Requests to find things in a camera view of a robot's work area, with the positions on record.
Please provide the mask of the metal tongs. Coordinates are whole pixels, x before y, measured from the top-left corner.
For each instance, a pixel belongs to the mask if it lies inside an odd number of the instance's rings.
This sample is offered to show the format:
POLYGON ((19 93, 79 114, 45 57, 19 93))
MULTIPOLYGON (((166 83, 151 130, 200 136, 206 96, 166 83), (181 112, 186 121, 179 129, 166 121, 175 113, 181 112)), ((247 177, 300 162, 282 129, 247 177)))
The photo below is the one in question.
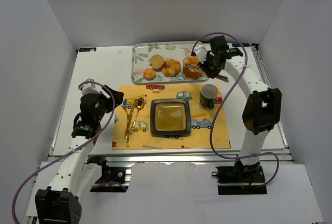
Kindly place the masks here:
POLYGON ((187 68, 189 71, 191 72, 197 72, 202 74, 203 76, 206 76, 207 78, 212 78, 212 79, 218 79, 224 82, 229 82, 229 79, 227 76, 222 76, 222 75, 217 75, 215 77, 211 77, 209 74, 205 73, 201 68, 199 68, 198 66, 192 65, 192 64, 185 64, 184 65, 185 68, 187 68))

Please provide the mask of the large round orange bread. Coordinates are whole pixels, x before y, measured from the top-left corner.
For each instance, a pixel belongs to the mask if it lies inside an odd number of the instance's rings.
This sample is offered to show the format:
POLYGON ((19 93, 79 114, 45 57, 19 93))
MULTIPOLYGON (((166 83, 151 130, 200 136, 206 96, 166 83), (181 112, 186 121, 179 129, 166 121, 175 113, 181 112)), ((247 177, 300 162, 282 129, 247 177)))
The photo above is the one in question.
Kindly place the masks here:
POLYGON ((202 76, 202 74, 200 72, 196 72, 196 71, 191 71, 189 70, 186 65, 193 65, 195 67, 198 67, 200 60, 197 57, 188 55, 187 57, 185 57, 183 59, 183 73, 186 77, 191 78, 191 79, 198 79, 199 77, 202 76))

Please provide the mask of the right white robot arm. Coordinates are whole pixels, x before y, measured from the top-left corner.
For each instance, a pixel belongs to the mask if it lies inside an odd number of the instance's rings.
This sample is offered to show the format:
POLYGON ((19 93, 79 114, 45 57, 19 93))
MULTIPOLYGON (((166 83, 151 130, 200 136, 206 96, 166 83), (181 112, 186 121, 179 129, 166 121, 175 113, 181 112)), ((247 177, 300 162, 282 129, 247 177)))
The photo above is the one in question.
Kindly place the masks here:
POLYGON ((282 93, 278 88, 270 88, 252 71, 243 44, 230 48, 222 34, 211 38, 209 44, 210 49, 194 44, 191 53, 200 60, 199 68, 209 78, 216 78, 225 70, 235 80, 234 86, 244 93, 242 120, 246 132, 236 162, 245 171, 252 171, 259 165, 266 137, 280 121, 282 93))

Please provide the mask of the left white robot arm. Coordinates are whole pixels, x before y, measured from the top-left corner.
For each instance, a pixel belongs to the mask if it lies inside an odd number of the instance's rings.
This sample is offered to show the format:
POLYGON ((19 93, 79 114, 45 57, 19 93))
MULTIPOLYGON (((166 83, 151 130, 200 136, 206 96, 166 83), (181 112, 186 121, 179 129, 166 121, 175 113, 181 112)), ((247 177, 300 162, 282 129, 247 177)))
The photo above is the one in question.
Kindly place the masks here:
POLYGON ((103 117, 114 114, 124 93, 107 85, 99 90, 96 86, 96 82, 79 86, 80 111, 73 121, 68 152, 61 158, 61 166, 47 188, 39 189, 35 195, 39 223, 79 223, 81 198, 103 175, 103 166, 90 162, 88 156, 105 129, 101 126, 103 117))

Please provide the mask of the croissant shaped bread roll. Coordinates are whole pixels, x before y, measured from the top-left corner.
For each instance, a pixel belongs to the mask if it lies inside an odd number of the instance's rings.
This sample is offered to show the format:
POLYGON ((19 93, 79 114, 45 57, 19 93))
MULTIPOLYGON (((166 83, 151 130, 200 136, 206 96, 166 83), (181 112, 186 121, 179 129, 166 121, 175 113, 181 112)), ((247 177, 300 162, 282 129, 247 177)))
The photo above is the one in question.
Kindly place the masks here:
POLYGON ((174 59, 168 59, 161 71, 166 77, 174 77, 181 71, 181 64, 174 59))

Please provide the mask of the cut muffin bread piece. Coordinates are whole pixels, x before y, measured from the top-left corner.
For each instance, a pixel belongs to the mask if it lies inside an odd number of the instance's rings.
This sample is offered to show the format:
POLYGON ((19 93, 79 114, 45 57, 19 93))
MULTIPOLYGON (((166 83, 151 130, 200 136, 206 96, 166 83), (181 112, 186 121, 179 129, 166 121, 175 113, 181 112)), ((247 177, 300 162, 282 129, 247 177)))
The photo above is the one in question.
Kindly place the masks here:
POLYGON ((166 65, 166 61, 161 55, 155 54, 150 59, 150 65, 155 70, 161 70, 166 65))

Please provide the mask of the dark green mug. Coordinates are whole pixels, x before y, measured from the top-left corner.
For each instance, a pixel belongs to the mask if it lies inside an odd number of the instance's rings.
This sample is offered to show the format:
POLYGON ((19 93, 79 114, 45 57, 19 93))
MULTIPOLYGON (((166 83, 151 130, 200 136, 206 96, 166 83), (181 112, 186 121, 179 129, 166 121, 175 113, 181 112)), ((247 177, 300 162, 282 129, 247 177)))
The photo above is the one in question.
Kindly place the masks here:
POLYGON ((202 107, 213 109, 218 96, 218 88, 212 84, 205 84, 200 91, 200 104, 202 107))

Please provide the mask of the gold spoon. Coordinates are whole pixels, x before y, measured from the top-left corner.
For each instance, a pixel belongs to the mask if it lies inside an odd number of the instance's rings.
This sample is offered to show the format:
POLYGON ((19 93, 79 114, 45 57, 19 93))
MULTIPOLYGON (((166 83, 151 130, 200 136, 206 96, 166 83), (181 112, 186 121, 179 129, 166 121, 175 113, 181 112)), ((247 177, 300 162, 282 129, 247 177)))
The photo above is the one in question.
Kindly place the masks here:
POLYGON ((132 127, 130 129, 130 133, 132 134, 134 132, 134 129, 135 129, 135 123, 136 123, 136 120, 137 120, 137 117, 139 115, 139 112, 144 108, 145 106, 145 100, 143 97, 140 97, 137 101, 137 104, 136 104, 136 110, 137 110, 137 113, 135 115, 135 118, 133 120, 133 123, 132 123, 132 127))

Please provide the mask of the right blue corner label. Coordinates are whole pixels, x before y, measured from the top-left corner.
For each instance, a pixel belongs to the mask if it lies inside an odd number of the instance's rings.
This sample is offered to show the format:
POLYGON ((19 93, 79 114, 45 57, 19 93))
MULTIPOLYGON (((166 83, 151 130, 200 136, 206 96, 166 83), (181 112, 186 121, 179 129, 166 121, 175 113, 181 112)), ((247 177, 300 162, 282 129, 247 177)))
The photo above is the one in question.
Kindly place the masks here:
POLYGON ((250 44, 249 43, 241 43, 241 44, 238 44, 238 43, 232 43, 232 46, 233 47, 241 47, 241 45, 243 47, 250 47, 250 44))

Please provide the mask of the blue corner label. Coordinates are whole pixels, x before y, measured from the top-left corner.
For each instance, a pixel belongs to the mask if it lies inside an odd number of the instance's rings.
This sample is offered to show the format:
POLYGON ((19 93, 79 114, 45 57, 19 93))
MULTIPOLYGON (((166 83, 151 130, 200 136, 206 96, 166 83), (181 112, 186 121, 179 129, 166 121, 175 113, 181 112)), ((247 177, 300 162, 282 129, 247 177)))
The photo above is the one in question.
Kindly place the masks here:
POLYGON ((96 52, 96 47, 79 48, 78 52, 96 52))
POLYGON ((238 43, 232 43, 232 46, 233 47, 241 47, 241 45, 243 47, 250 47, 250 44, 249 43, 241 43, 241 44, 238 44, 238 43))

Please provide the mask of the yellow vehicle print placemat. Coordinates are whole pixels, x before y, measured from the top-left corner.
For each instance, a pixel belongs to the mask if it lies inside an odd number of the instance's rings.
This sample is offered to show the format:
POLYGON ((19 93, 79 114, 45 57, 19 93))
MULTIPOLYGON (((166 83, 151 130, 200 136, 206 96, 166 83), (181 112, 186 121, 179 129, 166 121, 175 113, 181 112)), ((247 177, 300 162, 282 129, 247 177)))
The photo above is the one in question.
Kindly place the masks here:
POLYGON ((138 149, 188 149, 210 147, 210 133, 214 133, 217 139, 217 148, 228 149, 231 147, 224 110, 214 120, 222 96, 216 98, 213 109, 202 107, 200 104, 200 91, 203 85, 193 84, 168 84, 168 85, 143 85, 120 86, 124 93, 121 107, 116 110, 116 123, 113 130, 114 150, 138 150, 138 149), (134 132, 129 131, 129 142, 125 139, 127 126, 127 114, 135 100, 140 97, 145 100, 144 108, 139 112, 135 123, 134 132), (157 99, 184 99, 189 102, 191 116, 191 133, 179 138, 154 136, 150 132, 150 105, 157 99))

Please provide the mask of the small round bun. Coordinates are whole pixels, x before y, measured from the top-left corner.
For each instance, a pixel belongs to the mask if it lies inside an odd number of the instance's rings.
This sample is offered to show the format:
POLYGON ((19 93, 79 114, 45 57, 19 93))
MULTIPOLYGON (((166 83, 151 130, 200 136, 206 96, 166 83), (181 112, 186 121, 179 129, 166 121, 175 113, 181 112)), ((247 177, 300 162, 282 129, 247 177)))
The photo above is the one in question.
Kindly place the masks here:
POLYGON ((153 68, 147 68, 143 72, 143 76, 146 80, 152 80, 156 75, 156 71, 153 68))

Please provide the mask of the gold fork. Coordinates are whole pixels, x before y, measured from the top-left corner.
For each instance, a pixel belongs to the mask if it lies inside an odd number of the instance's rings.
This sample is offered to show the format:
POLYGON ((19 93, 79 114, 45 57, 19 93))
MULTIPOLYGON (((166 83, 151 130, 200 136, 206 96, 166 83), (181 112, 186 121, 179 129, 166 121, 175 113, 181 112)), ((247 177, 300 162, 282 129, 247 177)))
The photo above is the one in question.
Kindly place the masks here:
POLYGON ((136 108, 136 103, 137 103, 137 100, 134 101, 129 113, 127 114, 127 126, 126 126, 126 132, 125 132, 125 139, 127 140, 127 142, 129 142, 129 131, 131 128, 131 121, 132 121, 133 112, 136 108))

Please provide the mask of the floral white serving tray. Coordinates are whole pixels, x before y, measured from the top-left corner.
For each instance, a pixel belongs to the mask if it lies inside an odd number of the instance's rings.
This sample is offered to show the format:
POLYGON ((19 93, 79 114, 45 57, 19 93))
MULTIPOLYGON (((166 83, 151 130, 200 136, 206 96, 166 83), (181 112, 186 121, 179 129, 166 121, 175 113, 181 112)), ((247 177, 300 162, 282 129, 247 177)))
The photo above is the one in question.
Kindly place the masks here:
POLYGON ((174 59, 182 63, 183 59, 191 54, 194 44, 194 41, 170 41, 134 45, 132 48, 132 82, 136 85, 140 85, 148 84, 150 82, 154 84, 165 84, 207 81, 208 78, 206 76, 199 77, 198 79, 191 79, 189 77, 186 77, 182 71, 180 71, 177 75, 173 77, 167 77, 161 71, 156 71, 155 77, 151 80, 147 80, 143 76, 144 70, 147 68, 151 68, 150 59, 153 55, 158 54, 162 56, 165 60, 174 59))

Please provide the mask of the black square plate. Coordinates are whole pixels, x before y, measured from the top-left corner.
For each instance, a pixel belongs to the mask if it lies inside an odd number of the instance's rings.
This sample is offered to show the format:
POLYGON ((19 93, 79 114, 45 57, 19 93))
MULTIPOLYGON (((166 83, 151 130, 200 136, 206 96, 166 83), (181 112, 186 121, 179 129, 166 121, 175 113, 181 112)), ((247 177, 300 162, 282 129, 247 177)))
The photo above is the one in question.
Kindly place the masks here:
POLYGON ((166 138, 191 133, 190 105, 184 99, 157 99, 150 105, 150 132, 166 138))

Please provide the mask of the left blue corner label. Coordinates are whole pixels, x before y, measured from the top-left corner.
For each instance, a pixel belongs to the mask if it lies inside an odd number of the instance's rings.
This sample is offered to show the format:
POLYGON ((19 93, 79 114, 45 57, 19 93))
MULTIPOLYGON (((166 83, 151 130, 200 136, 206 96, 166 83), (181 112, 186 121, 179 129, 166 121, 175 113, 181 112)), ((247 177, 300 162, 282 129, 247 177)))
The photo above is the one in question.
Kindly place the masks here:
POLYGON ((96 47, 79 48, 78 52, 96 52, 96 47))

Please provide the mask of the aluminium frame rail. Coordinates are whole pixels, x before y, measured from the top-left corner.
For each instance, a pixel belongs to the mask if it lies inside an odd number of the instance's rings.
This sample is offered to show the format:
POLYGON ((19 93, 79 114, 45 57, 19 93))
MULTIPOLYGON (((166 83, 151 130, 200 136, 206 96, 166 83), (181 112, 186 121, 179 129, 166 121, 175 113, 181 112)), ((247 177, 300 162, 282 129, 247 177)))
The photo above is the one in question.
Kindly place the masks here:
MULTIPOLYGON (((219 154, 225 157, 235 157, 238 150, 219 149, 219 154)), ((291 152, 288 148, 277 150, 264 150, 272 152, 278 156, 281 164, 294 163, 291 152)), ((134 163, 176 163, 189 162, 195 164, 233 164, 233 160, 228 160, 217 156, 210 149, 142 149, 142 150, 108 150, 92 151, 90 156, 104 156, 111 164, 124 164, 119 166, 133 165, 134 163)), ((273 164, 276 159, 273 155, 260 157, 260 162, 273 164)))

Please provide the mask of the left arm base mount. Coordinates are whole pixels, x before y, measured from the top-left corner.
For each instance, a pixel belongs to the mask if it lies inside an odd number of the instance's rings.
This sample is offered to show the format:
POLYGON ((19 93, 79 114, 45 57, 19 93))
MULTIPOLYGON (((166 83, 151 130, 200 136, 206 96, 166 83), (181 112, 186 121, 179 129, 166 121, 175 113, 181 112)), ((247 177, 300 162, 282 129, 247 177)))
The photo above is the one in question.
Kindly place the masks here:
POLYGON ((101 177, 95 182, 91 192, 125 193, 128 189, 125 186, 127 168, 110 166, 103 156, 89 157, 86 164, 97 164, 101 169, 101 177))

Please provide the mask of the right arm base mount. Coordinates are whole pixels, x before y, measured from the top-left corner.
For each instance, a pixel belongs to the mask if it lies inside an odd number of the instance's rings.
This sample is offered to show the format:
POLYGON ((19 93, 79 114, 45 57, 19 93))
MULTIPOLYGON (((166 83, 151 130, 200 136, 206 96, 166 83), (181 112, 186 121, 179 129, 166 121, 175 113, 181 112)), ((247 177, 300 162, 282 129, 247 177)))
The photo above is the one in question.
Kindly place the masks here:
POLYGON ((265 175, 261 165, 257 170, 241 174, 235 166, 219 166, 211 176, 217 180, 219 195, 267 194, 265 175))

